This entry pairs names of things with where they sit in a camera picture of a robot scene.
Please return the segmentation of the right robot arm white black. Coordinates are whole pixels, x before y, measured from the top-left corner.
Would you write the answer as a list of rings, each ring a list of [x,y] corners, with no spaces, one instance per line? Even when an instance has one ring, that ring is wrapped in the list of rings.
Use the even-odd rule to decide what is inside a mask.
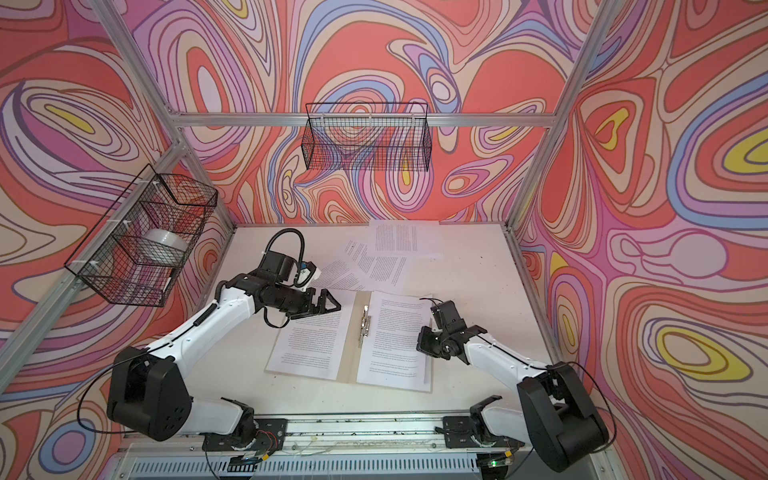
[[[450,448],[491,448],[505,440],[527,444],[543,463],[562,472],[606,447],[610,434],[574,368],[524,357],[472,326],[453,333],[423,327],[417,350],[436,359],[457,358],[495,378],[517,394],[520,407],[491,395],[465,416],[445,417],[435,429]]]

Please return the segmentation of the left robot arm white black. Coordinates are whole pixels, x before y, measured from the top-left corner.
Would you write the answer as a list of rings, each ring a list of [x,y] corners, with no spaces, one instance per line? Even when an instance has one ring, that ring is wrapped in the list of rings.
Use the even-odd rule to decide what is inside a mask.
[[[301,290],[253,274],[217,285],[215,298],[182,325],[145,348],[127,347],[113,362],[106,414],[155,441],[176,435],[218,435],[243,449],[257,436],[254,409],[221,397],[194,397],[186,377],[234,327],[272,308],[287,320],[341,309],[326,289]]]

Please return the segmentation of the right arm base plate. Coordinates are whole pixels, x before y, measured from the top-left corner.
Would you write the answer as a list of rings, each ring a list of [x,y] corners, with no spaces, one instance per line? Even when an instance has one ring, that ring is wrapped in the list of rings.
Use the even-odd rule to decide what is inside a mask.
[[[445,446],[449,449],[505,448],[517,451],[526,445],[510,437],[492,434],[481,417],[475,414],[444,416],[442,425],[436,426],[434,431],[443,436]]]

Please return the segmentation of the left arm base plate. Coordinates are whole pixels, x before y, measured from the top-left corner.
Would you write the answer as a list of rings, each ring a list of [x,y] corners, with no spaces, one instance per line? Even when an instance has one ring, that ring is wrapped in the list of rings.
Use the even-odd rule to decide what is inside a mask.
[[[287,418],[256,417],[246,413],[229,434],[206,433],[202,450],[205,452],[275,452],[283,448],[288,426]]]

